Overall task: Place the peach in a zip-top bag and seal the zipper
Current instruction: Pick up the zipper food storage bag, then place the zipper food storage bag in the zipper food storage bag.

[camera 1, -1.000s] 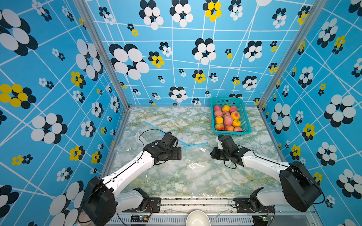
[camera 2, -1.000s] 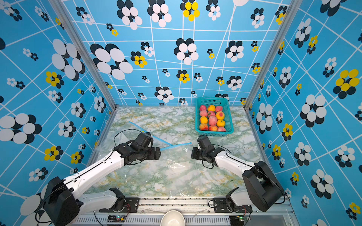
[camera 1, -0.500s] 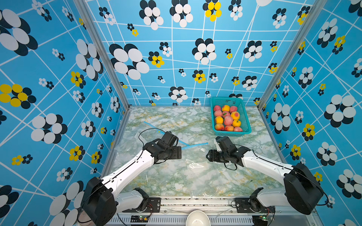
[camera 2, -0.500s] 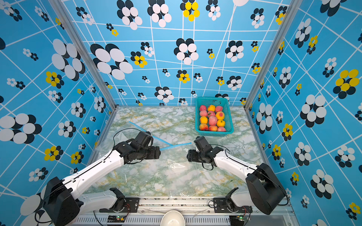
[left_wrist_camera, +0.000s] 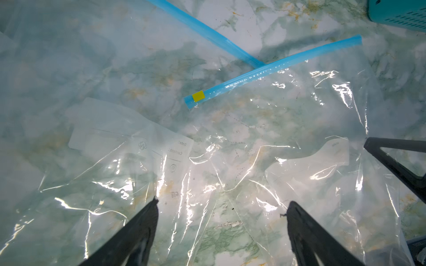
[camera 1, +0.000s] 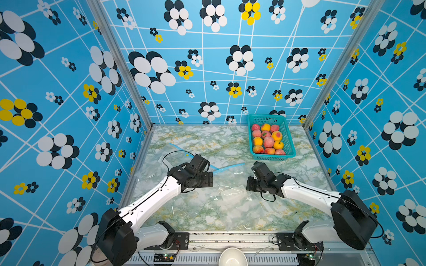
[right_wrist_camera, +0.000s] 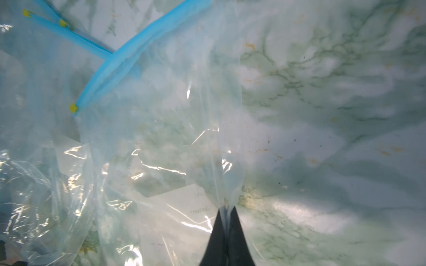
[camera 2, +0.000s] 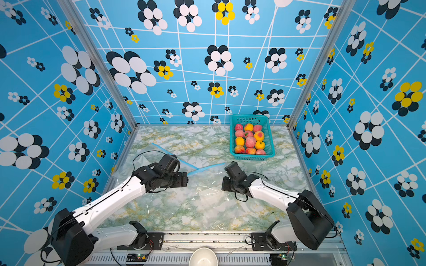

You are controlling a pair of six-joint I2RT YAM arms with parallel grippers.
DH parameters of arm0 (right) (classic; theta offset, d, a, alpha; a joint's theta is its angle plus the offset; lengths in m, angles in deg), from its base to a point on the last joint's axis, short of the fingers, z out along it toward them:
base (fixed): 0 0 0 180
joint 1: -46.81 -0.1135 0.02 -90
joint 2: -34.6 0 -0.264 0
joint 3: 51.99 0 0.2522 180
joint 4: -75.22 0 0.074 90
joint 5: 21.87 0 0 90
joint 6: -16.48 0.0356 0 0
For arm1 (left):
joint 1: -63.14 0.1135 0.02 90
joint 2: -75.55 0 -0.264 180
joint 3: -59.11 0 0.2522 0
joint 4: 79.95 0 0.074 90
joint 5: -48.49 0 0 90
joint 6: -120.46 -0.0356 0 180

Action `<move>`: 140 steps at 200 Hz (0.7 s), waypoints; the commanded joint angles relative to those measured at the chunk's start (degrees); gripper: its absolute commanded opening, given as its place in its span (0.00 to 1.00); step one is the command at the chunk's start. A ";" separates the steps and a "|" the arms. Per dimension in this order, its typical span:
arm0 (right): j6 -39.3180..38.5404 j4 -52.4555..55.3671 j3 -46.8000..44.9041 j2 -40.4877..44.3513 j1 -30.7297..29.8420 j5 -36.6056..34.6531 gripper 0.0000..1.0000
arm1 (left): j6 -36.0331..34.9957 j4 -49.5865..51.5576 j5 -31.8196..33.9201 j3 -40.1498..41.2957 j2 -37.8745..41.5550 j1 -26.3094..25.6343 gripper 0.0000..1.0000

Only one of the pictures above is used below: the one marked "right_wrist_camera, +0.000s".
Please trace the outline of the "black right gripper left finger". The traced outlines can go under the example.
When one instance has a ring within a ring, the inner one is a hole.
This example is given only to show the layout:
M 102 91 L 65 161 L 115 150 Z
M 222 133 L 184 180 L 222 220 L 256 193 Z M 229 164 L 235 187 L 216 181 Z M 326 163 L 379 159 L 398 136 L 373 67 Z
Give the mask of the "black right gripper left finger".
M 227 266 L 227 241 L 221 212 L 218 211 L 209 242 L 199 266 Z

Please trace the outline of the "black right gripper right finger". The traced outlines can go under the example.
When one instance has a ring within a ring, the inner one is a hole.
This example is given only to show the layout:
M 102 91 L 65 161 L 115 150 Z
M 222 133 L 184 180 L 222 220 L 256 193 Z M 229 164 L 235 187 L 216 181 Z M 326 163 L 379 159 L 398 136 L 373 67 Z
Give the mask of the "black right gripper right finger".
M 255 266 L 235 207 L 230 213 L 229 222 L 229 236 L 227 240 L 229 258 L 228 265 Z

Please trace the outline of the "clear zip-top bag blue zipper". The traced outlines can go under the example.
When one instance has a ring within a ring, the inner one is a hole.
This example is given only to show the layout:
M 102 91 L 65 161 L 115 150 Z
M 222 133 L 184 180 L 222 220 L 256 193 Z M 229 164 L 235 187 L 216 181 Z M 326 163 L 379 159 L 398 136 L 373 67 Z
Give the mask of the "clear zip-top bag blue zipper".
M 75 114 L 105 266 L 197 266 L 243 173 L 235 1 L 184 1 L 106 60 Z

